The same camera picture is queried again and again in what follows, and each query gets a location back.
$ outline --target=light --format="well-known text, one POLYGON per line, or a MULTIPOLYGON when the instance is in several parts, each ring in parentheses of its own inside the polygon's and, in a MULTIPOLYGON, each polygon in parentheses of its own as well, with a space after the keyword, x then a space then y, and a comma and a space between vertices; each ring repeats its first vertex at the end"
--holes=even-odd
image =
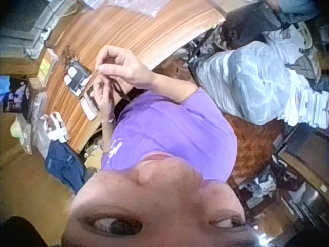
POLYGON ((265 246, 265 247, 270 242, 270 238, 269 239, 266 239, 266 234, 265 233, 263 233, 262 235, 260 235, 258 237, 258 240, 259 240, 260 246, 265 246))

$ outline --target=bracelet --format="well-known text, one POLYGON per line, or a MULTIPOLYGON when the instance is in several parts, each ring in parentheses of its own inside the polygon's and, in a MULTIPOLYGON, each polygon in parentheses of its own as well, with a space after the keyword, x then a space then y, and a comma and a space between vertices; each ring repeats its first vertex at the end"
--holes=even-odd
POLYGON ((102 124, 111 124, 114 121, 114 118, 110 119, 108 122, 102 121, 102 124))

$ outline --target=tweezers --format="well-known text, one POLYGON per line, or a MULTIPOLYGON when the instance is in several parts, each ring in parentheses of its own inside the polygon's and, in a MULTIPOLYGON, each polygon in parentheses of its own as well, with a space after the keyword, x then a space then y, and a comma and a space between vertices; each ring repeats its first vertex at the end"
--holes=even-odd
MULTIPOLYGON (((90 81, 93 81, 96 76, 98 74, 98 70, 95 70, 93 73, 92 73, 92 76, 90 77, 90 81)), ((112 86, 115 90, 115 92, 117 92, 117 94, 124 100, 128 101, 128 102, 131 102, 131 100, 129 99, 128 95, 123 91, 121 85, 114 79, 110 79, 109 78, 109 81, 112 82, 112 86)))

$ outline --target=t-shirt logo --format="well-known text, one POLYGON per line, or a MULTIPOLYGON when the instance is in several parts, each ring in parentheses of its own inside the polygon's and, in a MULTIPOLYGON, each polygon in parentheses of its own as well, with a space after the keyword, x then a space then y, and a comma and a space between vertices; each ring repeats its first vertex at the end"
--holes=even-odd
POLYGON ((109 147, 110 150, 108 152, 109 159, 112 158, 113 155, 115 155, 118 152, 119 148, 122 146, 123 142, 121 140, 122 138, 119 138, 112 142, 111 146, 109 147))

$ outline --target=desk surface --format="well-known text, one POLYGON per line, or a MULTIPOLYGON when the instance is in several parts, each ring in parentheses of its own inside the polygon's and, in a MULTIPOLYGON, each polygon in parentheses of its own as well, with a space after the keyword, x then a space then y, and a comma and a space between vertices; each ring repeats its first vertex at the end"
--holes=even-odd
MULTIPOLYGON (((170 54, 225 19, 204 0, 171 0, 156 18, 143 16, 119 7, 103 6, 79 13, 65 31, 55 49, 60 55, 66 45, 75 48, 80 62, 94 71, 95 57, 104 45, 130 49, 154 69, 170 54)), ((58 111, 70 136, 69 145, 80 152, 101 120, 88 121, 78 98, 63 82, 60 62, 48 82, 46 113, 58 111)), ((121 85, 128 92, 131 86, 121 85)), ((115 103, 120 101, 115 95, 115 103)))

